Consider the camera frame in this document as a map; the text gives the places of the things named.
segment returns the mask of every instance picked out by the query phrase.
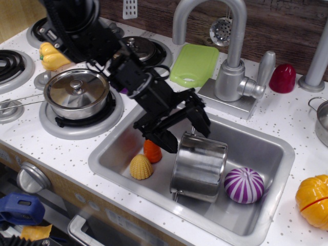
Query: pot lid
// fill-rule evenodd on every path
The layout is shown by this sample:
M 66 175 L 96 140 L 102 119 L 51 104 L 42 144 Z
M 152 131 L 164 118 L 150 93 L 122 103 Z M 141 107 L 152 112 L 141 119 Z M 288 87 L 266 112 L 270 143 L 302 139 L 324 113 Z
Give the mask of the pot lid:
M 156 46 L 153 42 L 144 37 L 131 36 L 124 37 L 123 40 L 134 51 L 142 62 L 151 58 L 156 52 Z
M 107 97 L 109 84 L 104 76 L 88 69 L 74 69 L 53 77 L 44 95 L 49 103 L 66 108 L 83 108 Z

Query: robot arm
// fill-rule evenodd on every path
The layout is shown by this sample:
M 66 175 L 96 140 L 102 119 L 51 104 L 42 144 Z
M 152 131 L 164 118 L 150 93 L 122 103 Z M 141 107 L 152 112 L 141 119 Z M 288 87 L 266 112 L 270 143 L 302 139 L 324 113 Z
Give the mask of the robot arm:
M 139 129 L 146 139 L 176 153 L 177 139 L 167 128 L 185 118 L 205 137 L 209 135 L 210 120 L 194 89 L 174 92 L 153 68 L 145 67 L 133 51 L 101 22 L 98 0 L 40 2 L 48 13 L 48 21 L 40 33 L 71 61 L 106 67 L 120 51 L 120 56 L 112 59 L 109 67 L 101 73 L 117 91 L 126 88 L 128 96 L 145 110 L 145 115 L 135 122 L 134 128 Z M 170 115 L 183 101 L 185 107 Z

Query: speckled countertop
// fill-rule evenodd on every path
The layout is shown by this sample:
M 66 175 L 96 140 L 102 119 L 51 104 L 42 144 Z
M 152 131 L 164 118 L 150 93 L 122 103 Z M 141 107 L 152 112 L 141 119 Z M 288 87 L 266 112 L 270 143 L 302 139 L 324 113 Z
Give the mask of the speckled countertop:
M 182 48 L 182 46 L 172 44 L 172 40 L 168 37 L 122 24 L 118 24 L 118 26 L 124 29 L 125 36 L 142 35 L 163 42 L 172 51 L 174 60 Z M 35 72 L 32 78 L 18 89 L 0 95 L 0 101 L 39 94 L 40 90 L 35 89 L 33 81 L 38 74 L 44 72 L 44 68 L 39 61 L 38 50 L 27 43 L 26 30 L 2 43 L 0 49 L 25 52 L 35 62 Z M 216 78 L 218 68 L 226 56 L 226 54 L 220 53 L 213 78 Z M 258 63 L 243 61 L 245 62 L 246 76 L 256 80 Z M 84 67 L 85 64 L 65 65 L 59 71 Z M 170 81 L 168 83 L 175 91 L 185 89 Z M 262 245 L 327 244 L 327 231 L 309 225 L 299 214 L 295 203 L 295 193 L 302 180 L 319 174 L 328 174 L 328 147 L 317 138 L 314 131 L 316 112 L 308 107 L 308 101 L 315 96 L 328 98 L 328 88 L 326 87 L 319 93 L 310 93 L 296 86 L 291 93 L 278 94 L 268 87 L 265 96 L 259 100 L 253 116 L 248 121 L 212 108 L 206 108 L 214 115 L 279 137 L 287 141 L 295 150 L 296 158 L 290 176 Z M 136 102 L 127 99 L 124 95 L 122 98 L 124 101 L 122 118 L 124 118 L 136 106 Z M 43 130 L 39 121 L 39 104 L 33 104 L 25 106 L 25 111 L 19 119 L 0 126 L 0 141 L 184 243 L 229 245 L 137 194 L 94 174 L 89 169 L 88 157 L 110 132 L 111 130 L 86 140 L 56 138 Z

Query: stainless steel sink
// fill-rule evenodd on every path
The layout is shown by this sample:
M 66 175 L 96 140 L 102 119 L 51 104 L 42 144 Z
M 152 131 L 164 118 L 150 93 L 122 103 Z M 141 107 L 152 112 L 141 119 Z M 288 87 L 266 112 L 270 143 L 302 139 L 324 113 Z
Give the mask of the stainless steel sink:
M 162 151 L 163 158 L 153 164 L 154 173 L 148 179 L 137 180 L 130 175 L 130 161 L 143 153 L 144 144 L 141 133 L 132 125 L 143 114 L 137 106 L 93 151 L 91 170 L 233 245 L 261 244 L 293 165 L 293 148 L 284 140 L 208 114 L 212 122 L 209 138 L 229 146 L 223 177 L 234 168 L 252 168 L 263 178 L 265 193 L 254 204 L 238 204 L 226 195 L 222 182 L 215 203 L 183 196 L 176 203 L 170 193 L 176 154 Z M 170 131 L 180 138 L 191 129 L 189 121 L 184 120 Z

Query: blue toy object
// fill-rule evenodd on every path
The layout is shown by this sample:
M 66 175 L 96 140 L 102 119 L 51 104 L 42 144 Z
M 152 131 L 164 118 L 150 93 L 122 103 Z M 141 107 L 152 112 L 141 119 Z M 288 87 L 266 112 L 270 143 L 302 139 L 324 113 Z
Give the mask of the blue toy object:
M 45 215 L 45 207 L 31 195 L 10 193 L 0 199 L 0 222 L 34 226 L 40 224 Z

